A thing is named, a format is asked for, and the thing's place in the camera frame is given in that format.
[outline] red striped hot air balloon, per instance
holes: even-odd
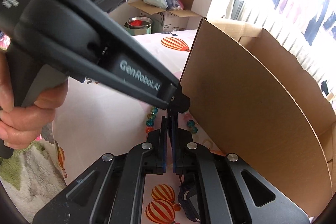
[[[57,141],[55,141],[55,145],[56,145],[57,153],[58,153],[58,164],[59,164],[59,167],[61,167],[61,169],[63,171],[64,177],[67,178],[68,175],[65,172],[65,168],[64,168],[64,150],[63,150],[63,148],[59,147]]]
[[[153,200],[146,207],[147,218],[157,224],[179,224],[174,221],[173,205],[167,200]]]
[[[181,39],[176,37],[165,37],[161,40],[162,45],[173,50],[182,52],[190,52],[188,45]]]
[[[167,184],[158,184],[152,189],[152,198],[153,199],[163,199],[168,200],[176,212],[181,210],[179,204],[175,204],[175,192],[172,187]]]

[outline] cardboard box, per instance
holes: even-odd
[[[322,212],[335,192],[336,115],[269,32],[203,19],[181,85],[190,112],[223,152],[241,156],[308,216]]]
[[[182,0],[184,10],[166,11],[144,3],[142,0],[129,3],[130,6],[141,10],[141,16],[153,20],[152,33],[183,31],[187,27],[189,17],[199,17],[191,11],[194,0]]]

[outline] beaded bracelet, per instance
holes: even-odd
[[[156,118],[156,114],[158,113],[157,107],[152,107],[150,113],[147,115],[147,121],[146,121],[146,134],[154,130],[154,120]]]
[[[185,113],[183,119],[186,121],[191,134],[196,134],[198,132],[198,128],[195,126],[195,121],[193,120],[193,116],[190,112]]]

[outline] hand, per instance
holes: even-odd
[[[43,91],[33,106],[14,107],[11,78],[5,54],[0,52],[0,139],[6,146],[25,149],[40,134],[42,127],[52,122],[68,92],[68,81]]]

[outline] screw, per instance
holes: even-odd
[[[197,143],[193,143],[193,142],[187,143],[187,147],[189,149],[196,149],[197,148]]]
[[[229,161],[237,161],[238,160],[238,156],[236,154],[231,153],[231,154],[227,155],[227,159]]]
[[[151,143],[143,143],[141,147],[145,150],[151,149],[153,146]]]
[[[113,155],[110,154],[110,153],[106,153],[106,154],[104,154],[104,155],[101,157],[101,159],[102,159],[103,161],[111,161],[111,160],[113,159]]]

